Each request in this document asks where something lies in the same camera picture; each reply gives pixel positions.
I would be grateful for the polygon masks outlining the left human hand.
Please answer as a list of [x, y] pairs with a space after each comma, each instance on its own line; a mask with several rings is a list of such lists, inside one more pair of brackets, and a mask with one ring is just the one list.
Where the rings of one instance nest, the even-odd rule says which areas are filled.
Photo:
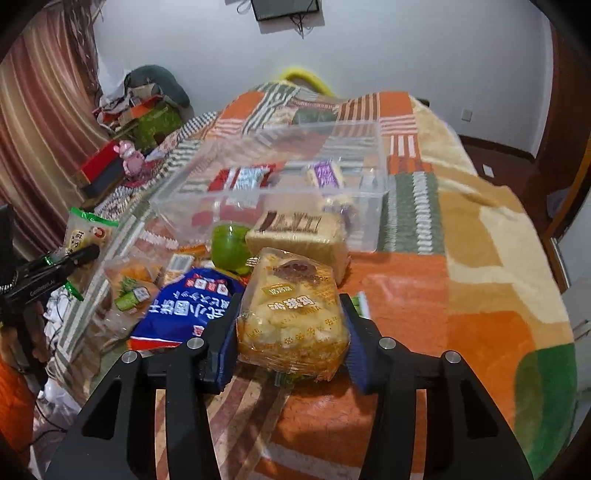
[[1, 314], [1, 359], [27, 379], [46, 382], [49, 358], [44, 333], [44, 308], [40, 302], [25, 307], [24, 312]]

